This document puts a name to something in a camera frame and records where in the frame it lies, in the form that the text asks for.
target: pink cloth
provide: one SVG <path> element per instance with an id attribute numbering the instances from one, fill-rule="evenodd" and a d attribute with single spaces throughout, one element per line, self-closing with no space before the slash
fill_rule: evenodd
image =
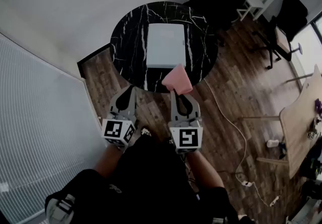
<path id="1" fill-rule="evenodd" d="M 176 90 L 178 95 L 192 91 L 191 82 L 182 64 L 173 68 L 162 80 L 162 84 L 166 86 L 169 91 L 172 91 L 173 89 Z"/>

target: white stool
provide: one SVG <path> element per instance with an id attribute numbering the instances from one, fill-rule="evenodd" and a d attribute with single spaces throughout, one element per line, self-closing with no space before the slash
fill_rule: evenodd
<path id="1" fill-rule="evenodd" d="M 251 9 L 262 9 L 264 7 L 264 4 L 261 0 L 246 0 L 244 5 L 247 7 L 247 9 L 237 9 L 237 13 L 240 16 L 241 21 L 245 18 L 245 16 L 248 13 L 251 13 L 251 15 L 255 17 Z"/>

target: white marker cube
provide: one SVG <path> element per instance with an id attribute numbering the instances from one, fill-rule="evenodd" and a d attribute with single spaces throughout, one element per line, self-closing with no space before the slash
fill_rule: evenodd
<path id="1" fill-rule="evenodd" d="M 135 127 L 130 120 L 103 119 L 102 137 L 117 146 L 128 146 Z"/>
<path id="2" fill-rule="evenodd" d="M 170 127 L 177 153 L 194 152 L 201 148 L 203 127 Z"/>

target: round black marble table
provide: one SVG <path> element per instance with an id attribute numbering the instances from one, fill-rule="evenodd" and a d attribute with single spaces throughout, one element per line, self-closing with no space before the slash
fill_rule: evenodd
<path id="1" fill-rule="evenodd" d="M 110 51 L 120 75 L 141 89 L 168 92 L 161 81 L 171 69 L 146 67 L 148 26 L 154 23 L 184 25 L 186 72 L 192 85 L 205 78 L 218 53 L 214 30 L 202 15 L 174 2 L 142 5 L 127 13 L 117 24 L 111 37 Z"/>

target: forearm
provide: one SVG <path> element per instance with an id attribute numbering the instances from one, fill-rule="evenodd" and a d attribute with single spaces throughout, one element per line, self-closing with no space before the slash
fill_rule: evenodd
<path id="1" fill-rule="evenodd" d="M 187 160 L 197 183 L 203 188 L 224 187 L 217 171 L 199 151 L 188 153 Z"/>
<path id="2" fill-rule="evenodd" d="M 117 163 L 122 154 L 123 152 L 115 145 L 109 144 L 94 167 L 94 170 L 96 170 L 101 176 L 108 178 L 116 169 Z"/>

